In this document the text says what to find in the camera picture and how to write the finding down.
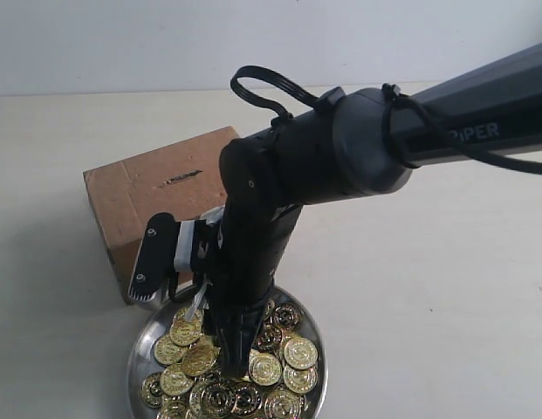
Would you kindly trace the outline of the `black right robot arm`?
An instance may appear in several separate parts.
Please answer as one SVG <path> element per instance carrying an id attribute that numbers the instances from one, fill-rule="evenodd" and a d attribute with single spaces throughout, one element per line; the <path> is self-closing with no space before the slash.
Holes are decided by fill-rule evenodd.
<path id="1" fill-rule="evenodd" d="M 223 148 L 227 199 L 212 238 L 208 300 L 223 373 L 242 377 L 274 275 L 306 205 L 393 193 L 413 170 L 469 159 L 532 175 L 542 163 L 542 43 L 407 95 L 393 84 L 315 96 L 257 65 L 231 90 L 274 112 Z"/>

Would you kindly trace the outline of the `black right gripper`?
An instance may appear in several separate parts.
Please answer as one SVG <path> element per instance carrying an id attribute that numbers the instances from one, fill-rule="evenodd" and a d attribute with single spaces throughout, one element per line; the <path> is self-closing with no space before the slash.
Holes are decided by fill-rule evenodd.
<path id="1" fill-rule="evenodd" d="M 243 378 L 247 374 L 275 272 L 300 213 L 301 207 L 293 205 L 262 220 L 230 204 L 202 215 L 214 229 L 216 241 L 209 309 L 225 376 Z"/>

